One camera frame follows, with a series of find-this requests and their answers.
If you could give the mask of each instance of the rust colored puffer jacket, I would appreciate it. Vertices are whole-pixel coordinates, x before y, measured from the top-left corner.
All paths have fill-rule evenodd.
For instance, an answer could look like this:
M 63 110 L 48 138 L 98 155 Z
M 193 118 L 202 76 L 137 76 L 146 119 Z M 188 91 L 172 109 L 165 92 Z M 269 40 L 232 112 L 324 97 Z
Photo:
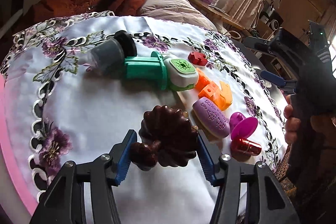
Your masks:
M 135 16 L 145 0 L 41 0 L 18 22 L 15 32 L 54 17 L 111 10 L 116 16 Z

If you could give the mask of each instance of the white tablecloth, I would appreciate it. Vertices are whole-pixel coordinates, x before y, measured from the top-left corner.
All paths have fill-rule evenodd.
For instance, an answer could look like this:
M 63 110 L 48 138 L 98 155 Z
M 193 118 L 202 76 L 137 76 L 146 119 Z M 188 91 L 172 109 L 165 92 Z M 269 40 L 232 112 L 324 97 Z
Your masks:
M 191 51 L 205 53 L 209 63 L 200 68 L 218 85 L 222 80 L 231 87 L 233 103 L 224 111 L 226 117 L 239 111 L 259 119 L 249 139 L 261 144 L 263 151 L 248 163 L 263 160 L 276 168 L 287 148 L 284 118 L 263 81 L 227 37 L 189 24 L 147 17 L 82 14 L 49 20 L 18 33 L 1 67 L 6 77 L 8 133 L 33 196 L 39 198 L 67 160 L 77 164 L 94 160 L 121 142 L 128 129 L 138 131 L 145 111 L 155 105 L 179 103 L 173 92 L 158 90 L 154 82 L 99 77 L 87 71 L 87 65 L 77 64 L 81 54 L 118 30 L 132 34 L 138 56 L 159 51 L 187 59 Z M 189 90 L 182 95 L 186 109 L 191 109 L 197 92 Z M 42 123 L 44 132 L 37 130 Z M 55 138 L 64 141 L 63 147 L 53 165 L 47 166 L 40 159 L 55 155 Z M 230 153 L 230 141 L 229 137 L 222 140 L 223 153 Z M 114 187 L 123 224 L 209 223 L 217 192 L 205 180 L 197 157 L 184 168 L 158 164 L 149 172 L 131 164 L 125 181 Z M 87 221 L 92 223 L 89 194 L 86 187 Z M 243 185 L 239 213 L 245 209 L 245 197 Z

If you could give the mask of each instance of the red lipstick tube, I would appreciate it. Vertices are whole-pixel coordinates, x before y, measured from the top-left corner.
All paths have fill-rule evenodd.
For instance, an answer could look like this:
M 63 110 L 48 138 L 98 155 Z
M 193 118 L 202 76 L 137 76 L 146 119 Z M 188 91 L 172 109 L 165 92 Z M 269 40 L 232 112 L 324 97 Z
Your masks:
M 231 142 L 231 151 L 251 156 L 258 156 L 261 153 L 261 145 L 244 138 L 234 138 Z

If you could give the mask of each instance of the red puzzle piece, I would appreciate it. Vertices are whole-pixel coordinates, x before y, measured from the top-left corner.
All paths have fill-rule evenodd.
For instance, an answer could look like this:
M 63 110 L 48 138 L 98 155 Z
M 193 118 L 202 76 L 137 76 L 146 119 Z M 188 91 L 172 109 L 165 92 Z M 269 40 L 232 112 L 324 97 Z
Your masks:
M 205 54 L 200 52 L 191 52 L 188 59 L 194 65 L 205 66 L 208 63 L 208 60 L 205 58 Z

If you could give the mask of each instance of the silver bolt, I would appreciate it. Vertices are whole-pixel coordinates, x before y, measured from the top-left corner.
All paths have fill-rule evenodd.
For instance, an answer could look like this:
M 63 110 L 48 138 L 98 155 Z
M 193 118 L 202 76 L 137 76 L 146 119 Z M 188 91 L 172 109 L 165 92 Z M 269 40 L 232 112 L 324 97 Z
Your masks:
M 224 161 L 229 161 L 229 160 L 231 159 L 231 156 L 228 155 L 228 154 L 223 154 L 221 158 L 222 158 L 222 160 L 224 160 Z
M 267 166 L 267 164 L 264 163 L 263 161 L 258 161 L 257 166 L 258 166 L 259 168 L 265 168 L 265 167 Z
M 103 154 L 103 155 L 100 156 L 100 158 L 102 160 L 109 160 L 111 158 L 111 156 L 109 154 Z
M 64 165 L 65 165 L 65 167 L 73 167 L 74 162 L 72 160 L 69 160 Z

